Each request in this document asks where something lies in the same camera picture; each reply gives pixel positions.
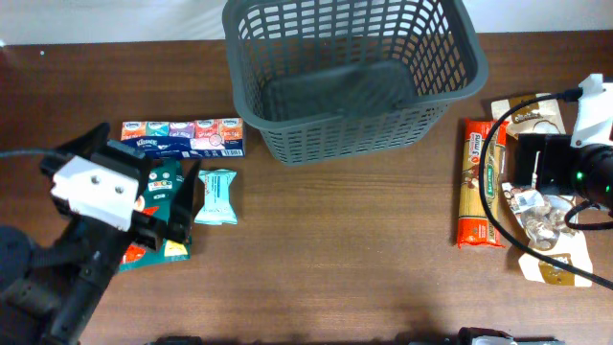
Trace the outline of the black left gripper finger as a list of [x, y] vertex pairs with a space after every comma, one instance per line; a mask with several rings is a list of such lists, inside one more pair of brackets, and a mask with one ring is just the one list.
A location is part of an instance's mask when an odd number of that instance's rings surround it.
[[193, 225], [194, 185], [200, 170], [200, 162], [196, 161], [190, 168], [181, 187], [178, 189], [170, 205], [170, 216], [167, 223], [165, 238], [173, 242], [186, 242]]
[[110, 124], [101, 123], [80, 137], [58, 146], [57, 150], [83, 158], [90, 158], [93, 153], [106, 145], [109, 132]]

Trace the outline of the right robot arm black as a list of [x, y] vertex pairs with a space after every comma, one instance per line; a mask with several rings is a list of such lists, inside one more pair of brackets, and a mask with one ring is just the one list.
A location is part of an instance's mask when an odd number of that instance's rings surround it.
[[591, 74], [579, 84], [570, 134], [518, 136], [512, 183], [544, 195], [580, 196], [612, 207], [612, 79]]

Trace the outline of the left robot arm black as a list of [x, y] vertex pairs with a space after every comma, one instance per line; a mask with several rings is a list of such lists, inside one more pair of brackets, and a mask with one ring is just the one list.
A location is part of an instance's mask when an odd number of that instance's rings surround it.
[[194, 163], [170, 202], [168, 219], [136, 208], [154, 164], [135, 148], [109, 139], [101, 123], [52, 149], [8, 149], [4, 158], [40, 155], [50, 196], [68, 224], [50, 246], [1, 228], [1, 341], [77, 344], [127, 249], [151, 251], [163, 241], [187, 242], [200, 165]]

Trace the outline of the green Nescafe coffee bag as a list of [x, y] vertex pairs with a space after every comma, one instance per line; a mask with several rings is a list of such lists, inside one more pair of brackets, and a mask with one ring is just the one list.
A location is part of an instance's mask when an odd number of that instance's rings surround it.
[[[181, 164], [177, 160], [163, 160], [149, 173], [148, 186], [137, 199], [135, 209], [157, 219], [169, 220], [170, 204], [184, 181]], [[191, 244], [163, 240], [160, 249], [146, 249], [141, 244], [132, 244], [124, 253], [120, 272], [151, 265], [183, 262], [191, 258]]]

